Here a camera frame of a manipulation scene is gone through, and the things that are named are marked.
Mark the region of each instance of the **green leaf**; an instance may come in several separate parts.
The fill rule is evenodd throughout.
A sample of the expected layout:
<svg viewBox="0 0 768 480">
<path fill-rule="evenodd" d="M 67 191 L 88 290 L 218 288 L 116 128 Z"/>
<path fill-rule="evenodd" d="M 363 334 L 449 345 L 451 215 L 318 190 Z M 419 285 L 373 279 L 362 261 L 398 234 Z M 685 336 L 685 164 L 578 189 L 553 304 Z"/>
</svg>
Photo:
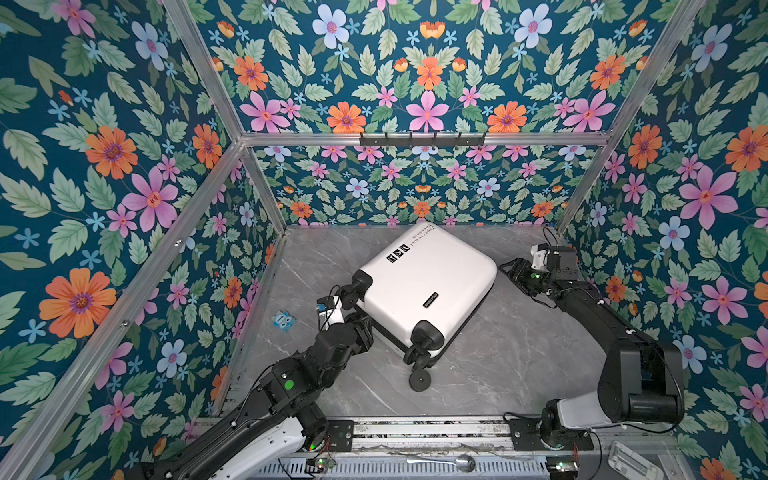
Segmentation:
<svg viewBox="0 0 768 480">
<path fill-rule="evenodd" d="M 38 180 L 43 179 L 45 165 L 45 149 L 40 146 L 40 140 L 33 134 L 22 130 L 5 131 L 2 137 L 3 147 L 10 151 L 11 157 L 18 162 L 19 167 L 28 168 Z"/>
</svg>

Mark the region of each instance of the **floral wallpaper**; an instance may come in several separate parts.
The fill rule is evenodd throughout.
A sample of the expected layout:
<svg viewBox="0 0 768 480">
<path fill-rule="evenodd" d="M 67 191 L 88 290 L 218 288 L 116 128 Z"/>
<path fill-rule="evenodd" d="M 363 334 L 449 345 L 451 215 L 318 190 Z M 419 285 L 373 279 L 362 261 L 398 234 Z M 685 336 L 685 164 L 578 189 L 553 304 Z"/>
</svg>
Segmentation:
<svg viewBox="0 0 768 480">
<path fill-rule="evenodd" d="M 222 0 L 192 12 L 252 131 L 505 133 L 609 125 L 675 5 Z"/>
<path fill-rule="evenodd" d="M 585 276 L 683 353 L 681 449 L 706 480 L 766 474 L 768 12 L 708 2 L 569 229 Z"/>
<path fill-rule="evenodd" d="M 4 2 L 0 49 L 4 455 L 229 141 L 159 2 Z M 177 451 L 210 408 L 273 249 L 243 176 L 221 187 L 36 478 L 110 478 L 145 449 Z"/>
</svg>

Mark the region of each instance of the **small blue flower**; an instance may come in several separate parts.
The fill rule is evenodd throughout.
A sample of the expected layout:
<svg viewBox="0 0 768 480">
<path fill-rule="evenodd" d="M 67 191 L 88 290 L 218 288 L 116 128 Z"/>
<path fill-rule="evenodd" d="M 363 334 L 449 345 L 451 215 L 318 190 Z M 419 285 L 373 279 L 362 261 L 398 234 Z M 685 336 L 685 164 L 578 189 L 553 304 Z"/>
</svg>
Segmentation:
<svg viewBox="0 0 768 480">
<path fill-rule="evenodd" d="M 210 35 L 210 40 L 215 41 L 216 45 L 221 45 L 221 42 L 224 41 L 224 39 L 221 38 L 221 32 L 218 30 L 209 30 L 208 34 Z"/>
<path fill-rule="evenodd" d="M 88 98 L 88 90 L 80 90 L 79 88 L 72 88 L 72 91 L 76 95 L 74 97 L 74 102 L 76 104 L 83 104 L 83 107 L 87 107 L 89 103 L 91 103 L 93 100 Z"/>
<path fill-rule="evenodd" d="M 35 340 L 39 336 L 45 336 L 45 328 L 46 322 L 40 322 L 37 323 L 35 319 L 29 319 L 29 322 L 27 325 L 29 325 L 28 329 L 23 329 L 21 332 L 18 333 L 19 336 L 28 336 L 27 342 L 29 343 L 35 343 Z"/>
<path fill-rule="evenodd" d="M 62 104 L 61 107 L 58 106 L 58 104 L 51 100 L 50 104 L 53 108 L 48 109 L 48 113 L 51 115 L 56 115 L 56 118 L 58 118 L 59 121 L 63 121 L 65 118 L 70 118 L 71 115 L 67 113 L 67 110 L 69 110 L 69 107 L 65 104 Z"/>
<path fill-rule="evenodd" d="M 36 246 L 40 245 L 40 243 L 38 243 L 38 241 L 37 241 L 37 240 L 35 240 L 36 238 L 39 238 L 39 237 L 40 237 L 40 234 L 39 234 L 39 233 L 32 233 L 32 230 L 29 230 L 29 227 L 26 227 L 26 228 L 24 229 L 24 234 L 23 234 L 23 235 L 22 235 L 22 234 L 20 234 L 20 233 L 17 233 L 17 234 L 16 234 L 16 235 L 14 235 L 13 237 L 14 237 L 16 240 L 20 240 L 20 241 L 23 241 L 23 242 L 24 242 L 24 243 L 22 243 L 22 248 L 23 248 L 24 250 L 27 250 L 27 249 L 29 248 L 29 245 L 30 245 L 30 244 L 31 244 L 33 247 L 36 247 Z"/>
<path fill-rule="evenodd" d="M 120 389 L 120 377 L 117 375 L 112 376 L 112 381 L 107 384 L 107 388 L 110 392 L 115 393 L 118 389 Z"/>
<path fill-rule="evenodd" d="M 85 260 L 80 261 L 80 266 L 88 265 L 88 268 L 91 270 L 93 270 L 94 264 L 101 263 L 101 258 L 98 258 L 98 250 L 94 250 L 93 253 L 83 250 L 83 257 L 85 257 Z"/>
<path fill-rule="evenodd" d="M 85 219 L 85 223 L 93 225 L 93 231 L 98 232 L 98 229 L 104 228 L 105 217 L 102 217 L 98 212 L 94 212 L 93 215 Z"/>
<path fill-rule="evenodd" d="M 442 39 L 443 43 L 447 43 L 450 47 L 453 45 L 453 42 L 456 41 L 456 30 L 454 31 L 445 31 L 445 38 Z"/>
<path fill-rule="evenodd" d="M 406 41 L 411 42 L 411 46 L 416 45 L 421 40 L 419 40 L 419 32 L 418 31 L 408 31 L 408 38 L 406 38 Z"/>
<path fill-rule="evenodd" d="M 248 31 L 243 30 L 243 27 L 237 27 L 237 36 L 240 37 L 240 40 L 246 41 L 248 38 Z"/>
</svg>

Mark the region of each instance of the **gray marble floor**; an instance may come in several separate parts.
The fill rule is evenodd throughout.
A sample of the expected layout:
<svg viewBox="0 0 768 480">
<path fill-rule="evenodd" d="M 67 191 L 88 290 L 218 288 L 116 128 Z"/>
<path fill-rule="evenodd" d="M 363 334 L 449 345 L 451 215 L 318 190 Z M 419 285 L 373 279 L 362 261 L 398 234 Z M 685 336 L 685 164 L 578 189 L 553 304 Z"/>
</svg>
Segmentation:
<svg viewBox="0 0 768 480">
<path fill-rule="evenodd" d="M 317 331 L 315 304 L 335 284 L 401 235 L 407 227 L 290 230 L 275 284 L 247 348 L 241 384 L 250 385 L 263 368 L 311 345 Z M 528 257 L 543 239 L 540 227 L 450 227 L 450 233 L 497 263 Z M 286 310 L 297 324 L 288 332 L 271 317 Z M 540 412 L 553 398 L 594 390 L 605 355 L 576 320 L 524 296 L 497 275 L 490 295 L 429 371 L 432 387 L 413 392 L 410 366 L 402 354 L 377 342 L 353 357 L 318 404 L 326 415 L 494 415 Z M 238 402 L 238 392 L 230 400 Z"/>
</svg>

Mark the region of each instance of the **white plastic part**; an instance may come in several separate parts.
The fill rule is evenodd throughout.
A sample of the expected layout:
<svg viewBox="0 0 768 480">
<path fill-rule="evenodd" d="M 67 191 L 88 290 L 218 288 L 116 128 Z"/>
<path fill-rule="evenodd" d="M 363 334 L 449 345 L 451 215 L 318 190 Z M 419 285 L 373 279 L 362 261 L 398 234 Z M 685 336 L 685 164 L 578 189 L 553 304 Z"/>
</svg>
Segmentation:
<svg viewBox="0 0 768 480">
<path fill-rule="evenodd" d="M 661 480 L 664 478 L 661 468 L 633 452 L 621 442 L 613 442 L 611 445 L 608 464 L 628 480 Z"/>
<path fill-rule="evenodd" d="M 409 228 L 360 269 L 373 283 L 358 305 L 406 347 L 413 327 L 429 321 L 445 338 L 433 356 L 496 278 L 493 260 L 430 222 Z"/>
<path fill-rule="evenodd" d="M 558 418 L 561 425 L 573 430 L 615 425 L 600 407 L 597 390 L 559 401 Z"/>
<path fill-rule="evenodd" d="M 302 427 L 296 417 L 289 417 L 263 433 L 230 458 L 216 472 L 216 480 L 245 480 L 275 458 L 298 451 L 304 444 Z"/>
</svg>

